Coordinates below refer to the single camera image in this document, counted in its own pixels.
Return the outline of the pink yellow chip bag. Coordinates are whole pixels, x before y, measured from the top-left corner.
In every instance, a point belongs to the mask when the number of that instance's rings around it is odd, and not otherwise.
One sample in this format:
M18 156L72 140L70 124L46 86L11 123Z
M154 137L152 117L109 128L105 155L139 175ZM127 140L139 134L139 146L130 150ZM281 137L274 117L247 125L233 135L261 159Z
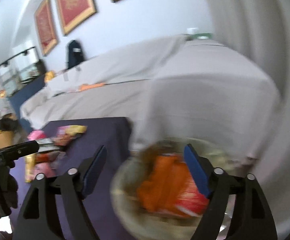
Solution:
M67 146L72 141L81 137L87 130L87 126L83 125L68 125L60 126L57 129L56 136L53 139L53 142L56 146Z

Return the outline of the orange red snack wrapper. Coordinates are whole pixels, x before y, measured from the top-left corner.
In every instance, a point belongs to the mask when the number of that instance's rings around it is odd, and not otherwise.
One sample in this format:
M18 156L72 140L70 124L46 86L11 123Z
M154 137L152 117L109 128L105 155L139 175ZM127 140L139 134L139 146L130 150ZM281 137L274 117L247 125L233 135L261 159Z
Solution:
M199 217L209 205L209 200L199 192L182 156L177 153L155 157L152 171L136 193L146 211L162 217Z

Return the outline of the pink square tissue box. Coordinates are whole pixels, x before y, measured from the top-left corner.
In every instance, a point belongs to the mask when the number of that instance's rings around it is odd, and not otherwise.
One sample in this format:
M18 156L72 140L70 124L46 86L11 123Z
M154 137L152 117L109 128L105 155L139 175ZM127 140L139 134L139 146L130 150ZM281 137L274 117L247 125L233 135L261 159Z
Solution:
M44 131L42 130L33 130L31 133L29 133L29 135L27 136L27 139L29 141L32 140L39 140L39 139L44 139L46 138L46 134Z

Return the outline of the dark blue cabinet cover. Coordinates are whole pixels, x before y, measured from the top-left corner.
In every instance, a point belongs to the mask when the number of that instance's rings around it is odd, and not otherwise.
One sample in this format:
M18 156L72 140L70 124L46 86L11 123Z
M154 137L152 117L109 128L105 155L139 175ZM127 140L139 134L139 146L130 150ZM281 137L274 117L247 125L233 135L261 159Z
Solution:
M31 81L23 88L15 92L12 96L8 97L8 101L11 104L16 117L18 118L19 124L24 129L26 133L30 133L33 131L29 122L20 116L20 107L21 105L31 98L34 94L36 94L39 90L41 90L45 86L44 75L37 77L35 80Z

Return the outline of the purple tablecloth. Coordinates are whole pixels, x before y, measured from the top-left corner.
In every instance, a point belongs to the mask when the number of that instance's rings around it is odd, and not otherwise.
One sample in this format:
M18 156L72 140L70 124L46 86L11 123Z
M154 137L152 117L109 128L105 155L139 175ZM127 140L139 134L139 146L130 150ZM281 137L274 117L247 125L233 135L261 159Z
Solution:
M56 174L25 182L25 159L16 161L18 207L12 211L14 239L131 239L114 213L110 184L128 159L131 127L126 118L52 121L48 137L61 126L83 125L70 143Z

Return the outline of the glass fish tank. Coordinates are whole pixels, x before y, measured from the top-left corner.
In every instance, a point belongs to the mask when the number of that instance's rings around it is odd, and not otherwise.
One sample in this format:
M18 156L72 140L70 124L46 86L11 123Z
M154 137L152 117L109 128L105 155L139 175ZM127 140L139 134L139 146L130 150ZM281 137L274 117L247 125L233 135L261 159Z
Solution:
M16 53L0 64L0 98L12 96L45 73L45 64L35 46Z

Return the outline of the yellow plush toy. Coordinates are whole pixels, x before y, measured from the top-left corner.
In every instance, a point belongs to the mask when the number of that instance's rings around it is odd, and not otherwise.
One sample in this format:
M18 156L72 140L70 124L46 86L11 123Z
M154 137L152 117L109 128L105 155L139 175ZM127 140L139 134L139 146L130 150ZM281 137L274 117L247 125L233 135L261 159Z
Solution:
M55 72L53 70L50 70L50 71L46 72L45 73L45 77L44 77L44 83L48 83L54 77L55 77Z

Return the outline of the orange back scratcher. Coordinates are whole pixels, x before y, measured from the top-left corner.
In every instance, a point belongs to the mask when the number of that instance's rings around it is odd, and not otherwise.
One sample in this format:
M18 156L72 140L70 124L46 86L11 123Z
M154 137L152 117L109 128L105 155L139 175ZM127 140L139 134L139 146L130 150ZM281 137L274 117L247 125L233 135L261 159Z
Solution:
M78 90L80 92L82 92L82 91L85 91L85 90L89 90L89 89L93 89L93 88L97 88L97 87L102 87L104 85L105 85L105 83L103 83L103 82L95 83L95 84L82 84L82 85L80 85Z

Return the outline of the dark blue backpack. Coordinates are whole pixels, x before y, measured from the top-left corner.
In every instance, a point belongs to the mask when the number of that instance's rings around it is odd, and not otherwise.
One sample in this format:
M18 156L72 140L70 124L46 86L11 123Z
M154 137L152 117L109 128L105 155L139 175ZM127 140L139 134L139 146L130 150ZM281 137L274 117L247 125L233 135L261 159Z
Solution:
M67 45L67 67L71 69L85 61L85 56L80 42L72 40Z

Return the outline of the grey cloth covered sofa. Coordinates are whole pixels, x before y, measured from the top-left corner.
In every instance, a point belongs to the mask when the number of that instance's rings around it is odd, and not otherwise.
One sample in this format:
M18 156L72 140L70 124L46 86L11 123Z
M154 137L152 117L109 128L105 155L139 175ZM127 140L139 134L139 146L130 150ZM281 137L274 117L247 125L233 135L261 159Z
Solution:
M20 115L33 129L56 120L125 117L133 151L162 139L198 138L239 161L259 156L280 103L274 81L247 57L213 40L178 35L84 61L46 83Z

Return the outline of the left red framed picture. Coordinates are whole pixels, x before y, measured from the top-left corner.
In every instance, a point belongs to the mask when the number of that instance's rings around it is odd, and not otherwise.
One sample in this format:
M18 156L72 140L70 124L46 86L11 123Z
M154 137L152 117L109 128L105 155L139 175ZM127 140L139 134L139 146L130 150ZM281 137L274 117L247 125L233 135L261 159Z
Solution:
M51 0L42 0L34 14L39 46L46 56L58 44L58 37L52 15Z

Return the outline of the middle red framed picture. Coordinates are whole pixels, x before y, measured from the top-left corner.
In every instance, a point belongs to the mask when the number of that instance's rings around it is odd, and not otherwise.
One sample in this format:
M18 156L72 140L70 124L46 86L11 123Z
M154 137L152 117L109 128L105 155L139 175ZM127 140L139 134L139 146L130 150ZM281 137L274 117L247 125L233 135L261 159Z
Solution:
M56 0L63 35L97 13L94 0Z

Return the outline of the green digital clock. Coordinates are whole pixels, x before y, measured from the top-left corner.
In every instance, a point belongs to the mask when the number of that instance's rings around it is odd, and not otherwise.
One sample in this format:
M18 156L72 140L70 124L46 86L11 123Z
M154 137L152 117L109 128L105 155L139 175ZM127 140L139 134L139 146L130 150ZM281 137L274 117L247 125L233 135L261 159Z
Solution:
M211 33L199 33L199 34L193 35L193 38L197 39L197 40L210 40L210 39L212 39L212 34Z

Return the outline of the white grey curtain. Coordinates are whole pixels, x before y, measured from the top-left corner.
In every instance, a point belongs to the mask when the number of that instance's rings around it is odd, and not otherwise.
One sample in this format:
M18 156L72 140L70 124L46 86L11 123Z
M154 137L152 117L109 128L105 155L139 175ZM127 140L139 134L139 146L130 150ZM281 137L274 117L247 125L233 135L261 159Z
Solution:
M280 112L252 172L279 239L290 234L290 0L207 0L217 41L257 63L275 82Z

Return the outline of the white wall socket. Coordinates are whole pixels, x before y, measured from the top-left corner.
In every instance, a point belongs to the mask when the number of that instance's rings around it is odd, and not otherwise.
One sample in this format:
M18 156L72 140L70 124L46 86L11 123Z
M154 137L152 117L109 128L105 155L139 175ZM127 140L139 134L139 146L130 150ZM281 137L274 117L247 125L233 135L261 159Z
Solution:
M196 35L199 32L199 29L196 27L187 28L188 35Z

